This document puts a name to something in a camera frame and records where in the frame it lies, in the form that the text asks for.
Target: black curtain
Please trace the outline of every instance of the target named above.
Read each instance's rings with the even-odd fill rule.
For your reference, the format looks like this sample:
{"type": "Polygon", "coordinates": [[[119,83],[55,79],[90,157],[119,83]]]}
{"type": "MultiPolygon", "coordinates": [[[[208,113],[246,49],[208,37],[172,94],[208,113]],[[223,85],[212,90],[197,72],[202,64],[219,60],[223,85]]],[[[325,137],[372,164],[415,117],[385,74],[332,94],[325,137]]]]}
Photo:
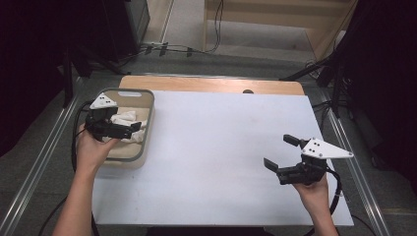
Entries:
{"type": "Polygon", "coordinates": [[[1,1],[0,156],[63,87],[59,1],[1,1]]]}
{"type": "Polygon", "coordinates": [[[333,65],[344,65],[349,94],[382,138],[373,152],[416,191],[417,1],[359,0],[334,58],[333,65]]]}

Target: metal frame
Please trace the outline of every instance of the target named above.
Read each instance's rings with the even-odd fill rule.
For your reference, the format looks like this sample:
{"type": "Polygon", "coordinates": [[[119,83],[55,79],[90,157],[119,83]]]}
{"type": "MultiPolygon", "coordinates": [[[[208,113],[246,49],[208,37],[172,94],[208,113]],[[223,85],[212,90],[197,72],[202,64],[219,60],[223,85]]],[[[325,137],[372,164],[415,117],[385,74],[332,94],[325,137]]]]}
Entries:
{"type": "MultiPolygon", "coordinates": [[[[325,89],[322,88],[321,92],[323,101],[330,100],[328,92],[325,89]]],[[[355,152],[352,146],[350,145],[349,140],[347,139],[346,133],[344,132],[343,125],[340,119],[337,119],[333,112],[330,112],[328,114],[328,118],[341,147],[346,150],[355,152]]],[[[375,233],[380,236],[391,235],[387,227],[386,221],[384,219],[384,216],[381,212],[381,209],[377,203],[377,200],[374,194],[372,193],[371,188],[369,187],[368,181],[366,180],[366,177],[362,172],[358,160],[356,159],[356,155],[353,158],[346,158],[346,162],[349,167],[352,178],[355,181],[355,186],[358,189],[359,195],[361,196],[365,210],[368,213],[372,226],[374,227],[375,233]]]]}
{"type": "Polygon", "coordinates": [[[78,77],[75,82],[76,94],[73,100],[69,103],[67,108],[63,108],[60,112],[55,125],[53,126],[51,133],[49,134],[45,144],[43,145],[42,150],[37,156],[36,161],[33,164],[24,184],[19,189],[16,196],[13,198],[12,203],[9,206],[5,217],[2,219],[0,225],[0,235],[11,236],[13,235],[28,203],[31,196],[34,193],[34,190],[42,177],[43,171],[46,169],[46,166],[49,162],[49,159],[52,155],[52,152],[55,150],[55,147],[61,138],[63,130],[65,129],[68,120],[73,113],[77,101],[79,99],[79,94],[77,91],[81,89],[84,84],[84,79],[78,77]]]}

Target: white table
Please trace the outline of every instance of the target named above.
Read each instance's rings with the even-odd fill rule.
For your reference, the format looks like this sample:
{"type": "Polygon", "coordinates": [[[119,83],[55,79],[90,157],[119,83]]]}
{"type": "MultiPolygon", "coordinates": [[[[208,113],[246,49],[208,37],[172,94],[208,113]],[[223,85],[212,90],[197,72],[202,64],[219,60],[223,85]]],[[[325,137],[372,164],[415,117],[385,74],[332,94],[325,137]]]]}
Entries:
{"type": "MultiPolygon", "coordinates": [[[[102,167],[93,213],[99,224],[176,226],[311,225],[292,186],[263,166],[298,163],[282,140],[321,138],[307,96],[154,91],[147,161],[136,170],[102,167]]],[[[335,181],[328,176],[329,197],[335,181]]],[[[333,220],[353,225],[344,198],[333,220]]]]}

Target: floor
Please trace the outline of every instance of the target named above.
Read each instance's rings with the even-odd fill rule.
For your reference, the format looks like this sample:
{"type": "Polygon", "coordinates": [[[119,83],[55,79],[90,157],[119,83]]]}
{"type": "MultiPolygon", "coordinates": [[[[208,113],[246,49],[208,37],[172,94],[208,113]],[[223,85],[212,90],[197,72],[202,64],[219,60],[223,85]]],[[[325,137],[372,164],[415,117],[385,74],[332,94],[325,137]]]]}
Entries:
{"type": "MultiPolygon", "coordinates": [[[[148,38],[147,40],[149,42],[168,41],[171,45],[180,44],[197,49],[201,48],[202,30],[199,21],[202,20],[203,2],[202,0],[191,2],[175,0],[171,11],[167,11],[167,13],[170,12],[170,17],[166,21],[166,32],[157,35],[154,39],[148,38]]],[[[186,57],[181,53],[168,52],[165,56],[160,57],[158,52],[153,52],[132,59],[123,67],[123,70],[129,71],[133,75],[157,73],[276,80],[303,69],[307,61],[314,59],[302,29],[262,28],[249,24],[233,27],[227,23],[223,26],[225,32],[233,31],[239,35],[239,38],[235,38],[234,41],[232,37],[223,37],[216,55],[193,54],[192,57],[186,57]],[[271,34],[272,38],[276,38],[279,43],[270,41],[271,34]]],[[[78,83],[82,86],[77,91],[79,100],[76,103],[80,104],[82,101],[90,99],[92,94],[97,94],[103,88],[117,87],[120,79],[120,76],[114,76],[105,70],[95,71],[90,79],[79,79],[78,83]]],[[[317,88],[314,79],[306,76],[301,78],[299,82],[312,104],[322,101],[322,88],[317,88]]],[[[0,173],[2,173],[0,214],[2,218],[25,183],[31,167],[36,163],[38,154],[42,153],[43,144],[53,125],[60,114],[64,112],[61,109],[62,103],[63,93],[60,93],[32,123],[16,147],[0,157],[0,173]]],[[[407,180],[396,172],[376,169],[372,165],[370,153],[354,120],[350,119],[347,110],[342,110],[340,114],[345,132],[381,208],[391,235],[410,235],[411,232],[417,232],[415,224],[417,222],[417,197],[410,190],[407,180]]],[[[73,116],[74,114],[70,117],[69,122],[72,122],[73,116]]],[[[320,112],[317,113],[317,119],[320,123],[322,120],[320,112]]],[[[62,136],[49,156],[48,164],[33,190],[30,201],[23,205],[25,211],[19,215],[20,221],[15,225],[16,229],[13,235],[37,234],[48,214],[66,196],[72,179],[72,169],[68,158],[71,128],[71,123],[64,127],[62,136]]],[[[328,118],[325,121],[323,136],[327,142],[338,145],[337,137],[328,118]]],[[[333,164],[342,176],[344,197],[348,200],[351,213],[370,224],[363,199],[356,188],[346,161],[338,160],[333,164]]],[[[56,217],[57,214],[52,217],[45,229],[45,234],[50,234],[56,217]]],[[[274,235],[302,235],[308,229],[308,227],[273,227],[268,228],[267,231],[274,235]]],[[[145,235],[147,231],[144,227],[111,225],[100,225],[99,230],[101,235],[145,235]]],[[[339,232],[341,235],[372,235],[371,231],[357,220],[355,220],[355,226],[339,228],[339,232]]]]}

